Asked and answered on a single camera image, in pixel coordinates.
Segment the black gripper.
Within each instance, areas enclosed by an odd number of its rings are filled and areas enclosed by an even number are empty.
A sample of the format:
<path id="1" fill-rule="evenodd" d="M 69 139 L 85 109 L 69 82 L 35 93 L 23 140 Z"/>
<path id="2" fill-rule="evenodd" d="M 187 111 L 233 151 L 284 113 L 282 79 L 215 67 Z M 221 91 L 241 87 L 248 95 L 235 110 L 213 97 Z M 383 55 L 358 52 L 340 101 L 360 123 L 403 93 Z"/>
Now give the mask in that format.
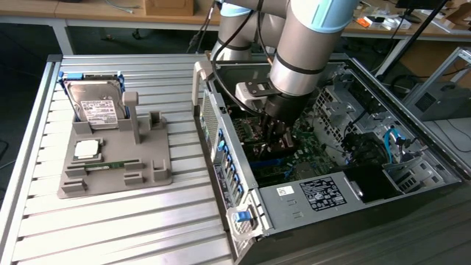
<path id="1" fill-rule="evenodd" d="M 292 127 L 308 103 L 308 95 L 290 96 L 284 93 L 267 97 L 264 105 L 263 127 L 271 123 Z"/>

